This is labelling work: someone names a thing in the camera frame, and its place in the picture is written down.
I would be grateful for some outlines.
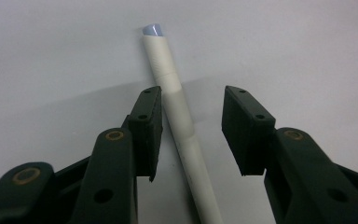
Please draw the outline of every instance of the tube end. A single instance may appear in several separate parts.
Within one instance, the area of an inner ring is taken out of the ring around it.
[[[161,27],[159,27],[158,23],[153,23],[150,25],[147,25],[143,29],[144,35],[153,35],[153,36],[164,36],[161,32]]]

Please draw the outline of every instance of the brass screw insert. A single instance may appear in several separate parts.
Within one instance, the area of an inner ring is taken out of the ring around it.
[[[39,176],[40,169],[36,167],[29,167],[16,173],[12,180],[16,185],[26,185],[37,179]]]
[[[124,133],[120,131],[112,131],[106,134],[106,139],[110,141],[117,141],[124,137]]]
[[[293,140],[297,140],[297,141],[302,140],[304,138],[304,136],[301,133],[298,133],[293,130],[288,130],[288,131],[284,132],[284,135],[290,137]]]

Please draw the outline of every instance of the screw hole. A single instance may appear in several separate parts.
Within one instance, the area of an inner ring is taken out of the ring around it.
[[[94,194],[94,201],[96,203],[107,203],[113,197],[113,191],[110,189],[100,189]]]
[[[338,202],[345,203],[348,201],[348,196],[339,189],[328,189],[327,194]]]

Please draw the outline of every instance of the white cylinder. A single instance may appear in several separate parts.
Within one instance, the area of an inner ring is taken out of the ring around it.
[[[200,220],[203,224],[222,224],[223,220],[167,39],[164,36],[144,35],[144,43],[155,80],[162,88],[164,109]]]

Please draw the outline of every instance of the white tabletop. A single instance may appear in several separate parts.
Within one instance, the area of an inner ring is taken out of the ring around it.
[[[274,223],[263,176],[242,177],[221,132],[224,88],[276,127],[309,133],[358,172],[358,1],[0,1],[0,176],[90,155],[154,79],[142,28],[168,37],[223,220]],[[169,125],[140,223],[199,223]]]

